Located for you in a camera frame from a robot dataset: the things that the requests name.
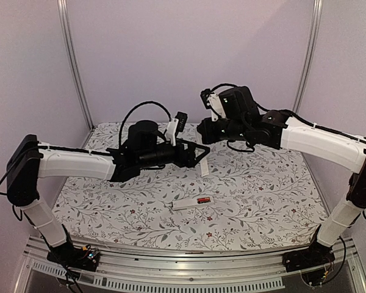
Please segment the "red battery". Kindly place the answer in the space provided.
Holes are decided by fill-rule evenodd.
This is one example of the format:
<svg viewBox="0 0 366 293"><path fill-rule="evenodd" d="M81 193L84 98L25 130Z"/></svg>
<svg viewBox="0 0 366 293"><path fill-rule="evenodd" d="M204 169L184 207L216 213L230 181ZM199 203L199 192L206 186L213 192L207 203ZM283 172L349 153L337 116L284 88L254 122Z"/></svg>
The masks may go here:
<svg viewBox="0 0 366 293"><path fill-rule="evenodd" d="M199 198L199 199L197 199L197 202L198 201L206 201L206 200L211 201L210 197L205 197L205 198Z"/></svg>

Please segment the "white remote control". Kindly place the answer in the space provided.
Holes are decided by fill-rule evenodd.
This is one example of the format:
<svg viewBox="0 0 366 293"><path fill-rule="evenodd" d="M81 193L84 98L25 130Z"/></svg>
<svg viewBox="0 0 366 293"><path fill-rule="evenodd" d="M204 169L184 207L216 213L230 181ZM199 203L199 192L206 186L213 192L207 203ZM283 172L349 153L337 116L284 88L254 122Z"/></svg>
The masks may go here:
<svg viewBox="0 0 366 293"><path fill-rule="evenodd" d="M210 205L210 204L214 203L213 198L210 197L211 203L198 204L197 199L199 199L199 198L205 198L205 197L187 198L187 199L173 201L172 202L172 210L173 211L180 211L180 210L184 210L184 209L201 208L201 207L204 207L206 205Z"/></svg>

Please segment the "white remote battery cover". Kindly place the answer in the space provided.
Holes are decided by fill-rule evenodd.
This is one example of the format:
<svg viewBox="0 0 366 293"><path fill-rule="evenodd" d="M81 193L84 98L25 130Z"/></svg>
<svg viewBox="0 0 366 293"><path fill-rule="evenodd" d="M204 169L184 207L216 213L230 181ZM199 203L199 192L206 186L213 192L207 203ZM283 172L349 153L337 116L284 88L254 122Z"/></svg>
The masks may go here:
<svg viewBox="0 0 366 293"><path fill-rule="evenodd" d="M209 167L208 167L208 163L205 159L203 159L200 162L200 167L201 167L201 176L205 177L209 174Z"/></svg>

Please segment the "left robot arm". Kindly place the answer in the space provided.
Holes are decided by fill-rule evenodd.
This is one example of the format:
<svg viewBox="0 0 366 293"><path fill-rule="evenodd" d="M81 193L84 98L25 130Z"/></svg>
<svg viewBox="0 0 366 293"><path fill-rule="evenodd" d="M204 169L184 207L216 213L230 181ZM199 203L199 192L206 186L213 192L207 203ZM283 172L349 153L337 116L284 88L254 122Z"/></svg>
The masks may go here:
<svg viewBox="0 0 366 293"><path fill-rule="evenodd" d="M123 183L142 170L174 164L180 168L197 166L210 152L209 147L179 139L184 125L177 119L159 131L156 122L139 121L129 127L126 141L105 151L53 146L27 135L10 158L5 179L9 202L19 207L44 237L55 255L66 265L79 256L70 237L46 203L37 183L47 177L84 177Z"/></svg>

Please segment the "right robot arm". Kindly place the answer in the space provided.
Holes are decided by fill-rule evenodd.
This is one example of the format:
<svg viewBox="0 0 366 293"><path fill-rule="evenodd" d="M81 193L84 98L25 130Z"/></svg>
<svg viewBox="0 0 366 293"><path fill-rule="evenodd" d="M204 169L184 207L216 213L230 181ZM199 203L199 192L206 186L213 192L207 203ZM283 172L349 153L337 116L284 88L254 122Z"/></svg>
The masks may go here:
<svg viewBox="0 0 366 293"><path fill-rule="evenodd" d="M308 266L325 259L327 248L366 210L366 136L353 136L308 122L296 113L259 106L247 86L224 84L225 90L204 89L201 100L211 110L197 127L202 143L243 141L252 153L256 145L298 151L345 167L352 172L349 189L316 230L303 253Z"/></svg>

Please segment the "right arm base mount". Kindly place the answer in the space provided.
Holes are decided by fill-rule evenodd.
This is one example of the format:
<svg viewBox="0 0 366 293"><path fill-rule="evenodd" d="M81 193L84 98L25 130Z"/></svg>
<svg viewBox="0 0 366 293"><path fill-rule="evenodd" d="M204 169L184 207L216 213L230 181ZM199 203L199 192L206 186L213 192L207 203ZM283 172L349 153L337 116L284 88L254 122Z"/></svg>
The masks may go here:
<svg viewBox="0 0 366 293"><path fill-rule="evenodd" d="M282 265L287 272L329 264L334 260L332 247L319 244L317 240L312 241L307 248L293 250L282 255Z"/></svg>

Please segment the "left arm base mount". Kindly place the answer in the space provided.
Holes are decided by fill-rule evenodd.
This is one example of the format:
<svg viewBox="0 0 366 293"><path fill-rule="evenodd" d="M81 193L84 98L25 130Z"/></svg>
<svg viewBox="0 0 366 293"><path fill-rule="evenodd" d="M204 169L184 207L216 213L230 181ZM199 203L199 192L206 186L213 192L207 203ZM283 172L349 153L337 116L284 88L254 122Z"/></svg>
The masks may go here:
<svg viewBox="0 0 366 293"><path fill-rule="evenodd" d="M60 264L64 268L75 268L95 272L99 265L100 251L86 245L82 248L75 247L71 240L50 247L46 258L48 261Z"/></svg>

